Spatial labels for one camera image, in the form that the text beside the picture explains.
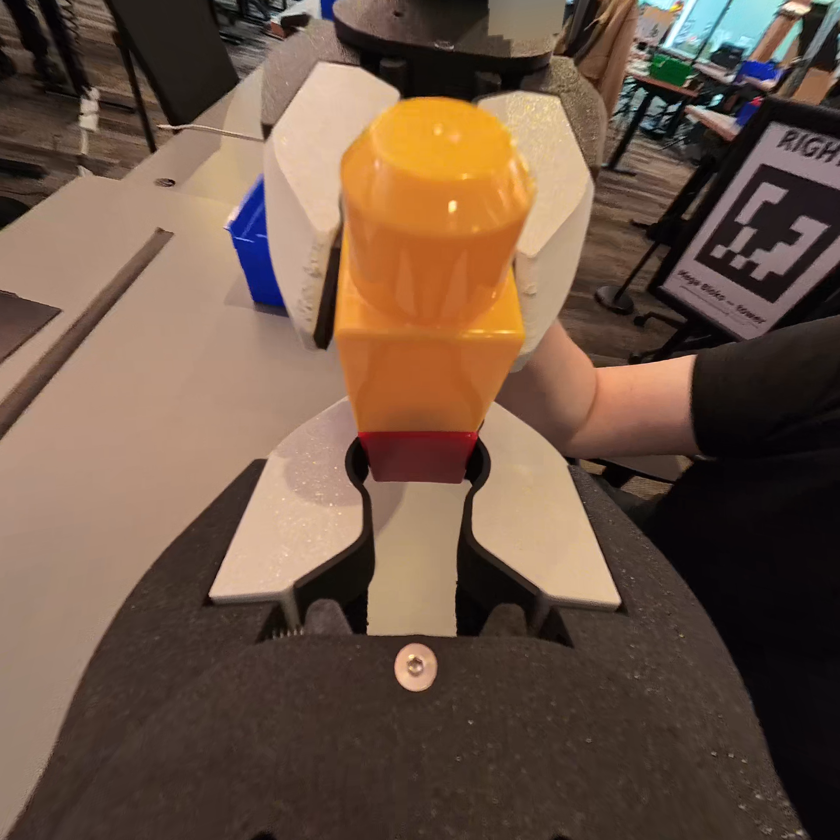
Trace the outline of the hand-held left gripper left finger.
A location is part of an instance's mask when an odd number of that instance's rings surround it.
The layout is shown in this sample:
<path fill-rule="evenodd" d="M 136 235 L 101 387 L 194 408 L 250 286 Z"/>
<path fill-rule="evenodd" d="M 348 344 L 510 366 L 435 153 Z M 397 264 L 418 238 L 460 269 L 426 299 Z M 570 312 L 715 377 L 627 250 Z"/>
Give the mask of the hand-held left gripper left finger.
<path fill-rule="evenodd" d="M 338 401 L 270 453 L 208 598 L 271 603 L 286 628 L 332 600 L 363 629 L 375 571 L 369 463 L 349 401 Z"/>

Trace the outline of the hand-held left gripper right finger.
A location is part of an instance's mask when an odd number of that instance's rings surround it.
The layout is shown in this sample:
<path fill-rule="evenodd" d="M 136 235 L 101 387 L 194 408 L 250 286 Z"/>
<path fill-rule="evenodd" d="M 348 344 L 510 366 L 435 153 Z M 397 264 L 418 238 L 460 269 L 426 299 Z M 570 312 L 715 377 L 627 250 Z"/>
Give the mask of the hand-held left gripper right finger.
<path fill-rule="evenodd" d="M 562 610 L 621 611 L 571 467 L 543 436 L 493 403 L 465 477 L 458 635 L 478 635 L 500 605 L 521 608 L 530 635 L 564 634 Z"/>

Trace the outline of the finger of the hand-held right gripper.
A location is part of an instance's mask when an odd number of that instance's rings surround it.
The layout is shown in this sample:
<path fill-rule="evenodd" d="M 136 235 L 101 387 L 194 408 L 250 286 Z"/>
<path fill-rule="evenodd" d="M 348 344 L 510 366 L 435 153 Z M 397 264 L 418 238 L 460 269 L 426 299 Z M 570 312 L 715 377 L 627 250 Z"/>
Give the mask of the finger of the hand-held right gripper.
<path fill-rule="evenodd" d="M 307 350 L 320 347 L 319 314 L 342 223 L 343 154 L 400 97 L 397 88 L 358 66 L 319 62 L 266 141 L 269 256 L 291 325 Z"/>
<path fill-rule="evenodd" d="M 516 373 L 570 295 L 591 219 L 594 183 L 559 98 L 510 91 L 477 104 L 507 126 L 537 188 L 512 263 L 526 333 L 511 367 Z"/>

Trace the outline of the yellow mega block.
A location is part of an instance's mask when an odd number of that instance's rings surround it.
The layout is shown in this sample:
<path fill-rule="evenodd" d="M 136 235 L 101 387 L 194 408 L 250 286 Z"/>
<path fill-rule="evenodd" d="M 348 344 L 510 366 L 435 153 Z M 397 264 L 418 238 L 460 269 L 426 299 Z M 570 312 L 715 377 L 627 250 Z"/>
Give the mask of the yellow mega block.
<path fill-rule="evenodd" d="M 358 431 L 474 433 L 522 349 L 512 271 L 536 185 L 507 127 L 399 101 L 340 166 L 335 339 Z"/>

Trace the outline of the red mega block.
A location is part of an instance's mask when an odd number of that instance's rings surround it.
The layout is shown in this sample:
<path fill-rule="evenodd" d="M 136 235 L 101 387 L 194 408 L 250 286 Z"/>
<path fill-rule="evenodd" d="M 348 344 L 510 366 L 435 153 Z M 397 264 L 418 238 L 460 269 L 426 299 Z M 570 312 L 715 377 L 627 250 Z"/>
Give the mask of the red mega block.
<path fill-rule="evenodd" d="M 376 482 L 459 484 L 478 441 L 477 432 L 359 432 Z"/>

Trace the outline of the person's right forearm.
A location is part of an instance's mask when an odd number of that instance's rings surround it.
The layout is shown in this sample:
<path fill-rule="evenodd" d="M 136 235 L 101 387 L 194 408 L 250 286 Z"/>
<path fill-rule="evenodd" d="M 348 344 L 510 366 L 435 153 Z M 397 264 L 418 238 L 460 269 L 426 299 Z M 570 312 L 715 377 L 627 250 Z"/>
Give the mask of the person's right forearm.
<path fill-rule="evenodd" d="M 497 402 L 562 455 L 697 456 L 691 393 L 697 357 L 596 367 L 559 320 Z"/>

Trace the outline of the black round-base floor stand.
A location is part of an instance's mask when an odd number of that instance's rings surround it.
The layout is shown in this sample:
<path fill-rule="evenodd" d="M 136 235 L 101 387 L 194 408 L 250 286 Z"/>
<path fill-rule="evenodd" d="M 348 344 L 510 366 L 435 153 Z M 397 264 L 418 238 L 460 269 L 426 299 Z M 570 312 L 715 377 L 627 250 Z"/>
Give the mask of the black round-base floor stand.
<path fill-rule="evenodd" d="M 705 154 L 700 159 L 694 174 L 684 184 L 657 221 L 647 225 L 633 222 L 634 226 L 643 229 L 650 245 L 620 286 L 606 285 L 595 290 L 595 302 L 605 310 L 620 316 L 634 313 L 635 304 L 629 294 L 630 286 L 639 271 L 646 266 L 659 247 L 670 249 L 676 243 L 687 224 L 686 213 L 718 167 L 718 155 L 715 153 Z"/>

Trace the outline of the black display panel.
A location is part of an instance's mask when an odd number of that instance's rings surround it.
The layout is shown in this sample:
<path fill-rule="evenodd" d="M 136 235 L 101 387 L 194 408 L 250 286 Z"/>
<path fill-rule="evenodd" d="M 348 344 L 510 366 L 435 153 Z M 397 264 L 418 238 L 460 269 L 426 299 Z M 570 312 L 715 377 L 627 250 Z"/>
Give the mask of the black display panel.
<path fill-rule="evenodd" d="M 208 1 L 107 1 L 113 40 L 129 77 L 149 151 L 156 152 L 139 67 L 170 125 L 186 125 L 237 87 L 231 61 Z"/>

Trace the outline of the green plastic bin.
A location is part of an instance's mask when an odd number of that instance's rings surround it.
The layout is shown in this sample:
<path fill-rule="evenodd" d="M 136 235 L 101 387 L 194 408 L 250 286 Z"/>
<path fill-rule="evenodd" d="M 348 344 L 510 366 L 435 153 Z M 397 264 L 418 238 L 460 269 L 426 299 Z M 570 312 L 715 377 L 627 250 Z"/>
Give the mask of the green plastic bin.
<path fill-rule="evenodd" d="M 648 66 L 648 75 L 652 79 L 675 88 L 683 88 L 693 72 L 689 62 L 660 53 L 651 58 Z"/>

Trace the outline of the framed marker sign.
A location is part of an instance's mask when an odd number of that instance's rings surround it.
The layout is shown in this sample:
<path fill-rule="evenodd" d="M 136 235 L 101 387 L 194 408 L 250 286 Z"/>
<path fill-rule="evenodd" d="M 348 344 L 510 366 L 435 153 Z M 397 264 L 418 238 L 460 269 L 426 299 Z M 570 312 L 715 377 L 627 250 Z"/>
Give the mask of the framed marker sign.
<path fill-rule="evenodd" d="M 839 111 L 766 98 L 648 287 L 735 340 L 801 322 L 838 294 Z"/>

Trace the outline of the black flat plate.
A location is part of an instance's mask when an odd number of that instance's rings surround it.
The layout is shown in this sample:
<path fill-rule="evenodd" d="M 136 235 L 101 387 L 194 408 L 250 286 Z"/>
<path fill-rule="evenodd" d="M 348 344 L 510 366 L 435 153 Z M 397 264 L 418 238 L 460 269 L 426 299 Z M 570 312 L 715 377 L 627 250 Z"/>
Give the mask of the black flat plate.
<path fill-rule="evenodd" d="M 1 362 L 14 354 L 62 310 L 1 291 Z"/>

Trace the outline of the grey desk rail strip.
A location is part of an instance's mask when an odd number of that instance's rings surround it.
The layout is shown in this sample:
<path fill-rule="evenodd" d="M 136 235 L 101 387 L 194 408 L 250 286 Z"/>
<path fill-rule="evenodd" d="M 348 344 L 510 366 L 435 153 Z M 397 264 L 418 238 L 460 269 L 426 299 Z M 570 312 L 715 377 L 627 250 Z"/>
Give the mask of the grey desk rail strip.
<path fill-rule="evenodd" d="M 156 228 L 142 247 L 110 278 L 79 317 L 2 399 L 2 438 L 173 237 L 172 231 Z"/>

